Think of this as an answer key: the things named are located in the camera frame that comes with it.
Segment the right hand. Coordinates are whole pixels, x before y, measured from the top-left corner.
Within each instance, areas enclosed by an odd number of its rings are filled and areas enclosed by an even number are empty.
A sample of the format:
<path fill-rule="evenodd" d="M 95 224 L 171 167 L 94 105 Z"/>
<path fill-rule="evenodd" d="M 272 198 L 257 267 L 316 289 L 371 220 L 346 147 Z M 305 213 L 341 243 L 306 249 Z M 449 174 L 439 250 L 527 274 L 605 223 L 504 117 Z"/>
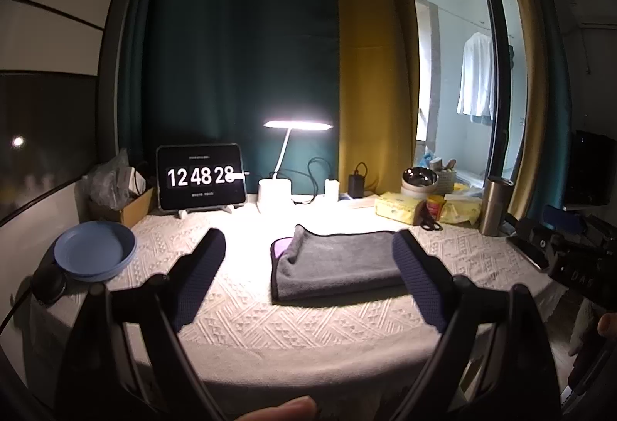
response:
<path fill-rule="evenodd" d="M 616 340 L 617 313 L 605 313 L 598 322 L 597 331 L 602 337 Z"/>

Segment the left hand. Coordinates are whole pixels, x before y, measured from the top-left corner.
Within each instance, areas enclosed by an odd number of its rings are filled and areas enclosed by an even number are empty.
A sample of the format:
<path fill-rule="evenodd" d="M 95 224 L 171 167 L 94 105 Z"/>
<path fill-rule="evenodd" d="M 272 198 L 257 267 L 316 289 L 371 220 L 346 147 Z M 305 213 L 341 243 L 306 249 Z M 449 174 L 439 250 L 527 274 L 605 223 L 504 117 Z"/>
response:
<path fill-rule="evenodd" d="M 310 396 L 303 396 L 274 408 L 263 408 L 242 415 L 238 421 L 312 421 L 317 410 L 315 400 Z"/>

